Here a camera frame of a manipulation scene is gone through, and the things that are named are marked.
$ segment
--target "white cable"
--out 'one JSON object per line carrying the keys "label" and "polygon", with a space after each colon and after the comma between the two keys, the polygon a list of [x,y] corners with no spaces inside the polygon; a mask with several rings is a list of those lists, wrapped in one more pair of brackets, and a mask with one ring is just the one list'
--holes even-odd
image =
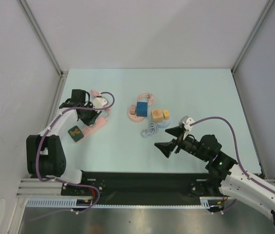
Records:
{"label": "white cable", "polygon": [[150,125],[149,125],[149,128],[148,129],[144,129],[142,132],[141,132],[141,135],[142,137],[147,137],[147,136],[151,136],[152,134],[155,134],[159,131],[159,127],[156,123],[152,122]]}

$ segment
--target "small green box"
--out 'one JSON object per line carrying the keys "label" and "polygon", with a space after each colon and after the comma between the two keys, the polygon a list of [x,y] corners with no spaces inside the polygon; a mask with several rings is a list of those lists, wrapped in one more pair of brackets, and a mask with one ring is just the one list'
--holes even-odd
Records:
{"label": "small green box", "polygon": [[74,126],[71,129],[69,129],[68,133],[75,142],[78,142],[84,137],[82,131],[78,126]]}

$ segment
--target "orange block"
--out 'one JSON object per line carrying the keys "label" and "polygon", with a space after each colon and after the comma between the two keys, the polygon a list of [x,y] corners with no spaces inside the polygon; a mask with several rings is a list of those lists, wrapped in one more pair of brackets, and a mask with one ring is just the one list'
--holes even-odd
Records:
{"label": "orange block", "polygon": [[163,111],[161,109],[154,109],[151,111],[152,122],[160,123],[163,121]]}
{"label": "orange block", "polygon": [[163,117],[165,120],[169,120],[170,119],[170,112],[168,110],[164,110],[163,111]]}

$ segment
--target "light blue table surface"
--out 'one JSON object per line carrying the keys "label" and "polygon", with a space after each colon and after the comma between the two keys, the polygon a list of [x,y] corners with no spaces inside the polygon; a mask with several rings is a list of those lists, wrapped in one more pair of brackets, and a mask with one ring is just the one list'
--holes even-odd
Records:
{"label": "light blue table surface", "polygon": [[[260,166],[250,137],[246,119],[229,69],[71,69],[60,103],[71,96],[72,89],[109,91],[115,96],[107,124],[74,143],[68,134],[62,139],[67,162],[85,171],[205,173],[206,163],[180,152],[167,159],[155,142],[172,140],[160,129],[157,134],[142,138],[140,132],[151,122],[151,109],[168,109],[172,117],[169,127],[188,115],[195,121],[220,116],[233,125],[241,162],[252,173]],[[155,101],[148,109],[148,119],[134,123],[128,118],[128,108],[143,92],[151,92]],[[221,120],[209,120],[193,127],[197,140],[214,134],[222,151],[236,158],[231,131]]]}

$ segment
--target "blue cube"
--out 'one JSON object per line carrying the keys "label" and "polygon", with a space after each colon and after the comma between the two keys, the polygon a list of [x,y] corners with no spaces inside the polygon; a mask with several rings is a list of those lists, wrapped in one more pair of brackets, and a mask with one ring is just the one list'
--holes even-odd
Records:
{"label": "blue cube", "polygon": [[136,116],[147,117],[148,102],[139,101],[136,104]]}

